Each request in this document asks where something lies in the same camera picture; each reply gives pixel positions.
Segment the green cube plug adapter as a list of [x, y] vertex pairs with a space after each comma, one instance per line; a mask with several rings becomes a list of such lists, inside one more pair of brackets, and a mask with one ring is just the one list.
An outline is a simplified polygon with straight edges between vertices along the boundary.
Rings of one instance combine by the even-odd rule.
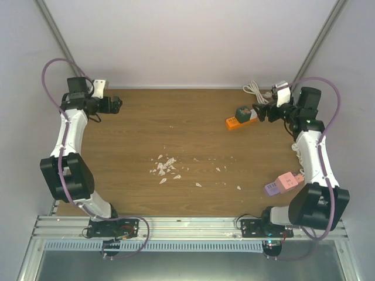
[[238, 123], [243, 124], [250, 120], [251, 114], [251, 109], [248, 106], [243, 106], [236, 109], [235, 118]]

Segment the orange power strip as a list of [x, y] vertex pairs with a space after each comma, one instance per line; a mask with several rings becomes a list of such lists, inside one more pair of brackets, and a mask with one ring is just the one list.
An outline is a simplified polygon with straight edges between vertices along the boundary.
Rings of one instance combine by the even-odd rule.
[[249, 125], [251, 123], [254, 123], [258, 121], [258, 117], [255, 116], [253, 118], [250, 118], [248, 121], [246, 122], [243, 122], [243, 123], [239, 123], [239, 121], [233, 116], [231, 118], [228, 118], [226, 119], [226, 122], [225, 122], [225, 125], [226, 125], [226, 128], [230, 131], [232, 130], [235, 130], [235, 129], [238, 129], [238, 128], [241, 128], [243, 126], [246, 126], [246, 125]]

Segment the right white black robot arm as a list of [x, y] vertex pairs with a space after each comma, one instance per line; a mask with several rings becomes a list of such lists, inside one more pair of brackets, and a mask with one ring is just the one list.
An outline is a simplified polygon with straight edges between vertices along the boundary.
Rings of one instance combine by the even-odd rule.
[[303, 87], [298, 102], [294, 102], [287, 83], [272, 87], [273, 100], [267, 104], [254, 104], [260, 121], [279, 119], [288, 125], [299, 149], [304, 169], [304, 187], [285, 207], [267, 207], [260, 232], [273, 237], [283, 226], [309, 227], [324, 231], [334, 230], [347, 207], [348, 190], [339, 187], [330, 167], [326, 151], [324, 123], [316, 118], [321, 91]]

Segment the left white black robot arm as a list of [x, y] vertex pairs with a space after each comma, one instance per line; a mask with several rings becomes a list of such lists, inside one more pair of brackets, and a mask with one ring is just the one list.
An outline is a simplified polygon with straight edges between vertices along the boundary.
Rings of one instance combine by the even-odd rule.
[[100, 114], [117, 114], [122, 100], [104, 94], [107, 80], [90, 81], [84, 77], [67, 79], [68, 92], [58, 106], [61, 125], [56, 145], [40, 169], [55, 200], [80, 208], [100, 229], [113, 237], [121, 223], [115, 208], [95, 191], [94, 176], [81, 156], [84, 130], [89, 121], [101, 122]]

